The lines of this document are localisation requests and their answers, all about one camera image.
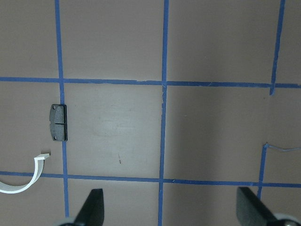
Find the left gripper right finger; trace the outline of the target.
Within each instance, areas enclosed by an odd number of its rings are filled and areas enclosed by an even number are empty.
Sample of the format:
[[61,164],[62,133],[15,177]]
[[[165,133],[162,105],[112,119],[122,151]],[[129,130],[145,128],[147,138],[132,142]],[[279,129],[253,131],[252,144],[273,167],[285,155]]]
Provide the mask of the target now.
[[241,226],[268,226],[277,221],[249,187],[237,188],[236,216]]

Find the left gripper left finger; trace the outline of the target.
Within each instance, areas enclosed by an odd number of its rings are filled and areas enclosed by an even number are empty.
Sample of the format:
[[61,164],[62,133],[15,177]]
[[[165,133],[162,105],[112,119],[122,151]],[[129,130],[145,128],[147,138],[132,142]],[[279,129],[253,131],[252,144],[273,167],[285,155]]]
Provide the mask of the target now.
[[92,189],[76,216],[74,226],[102,226],[104,223],[103,189]]

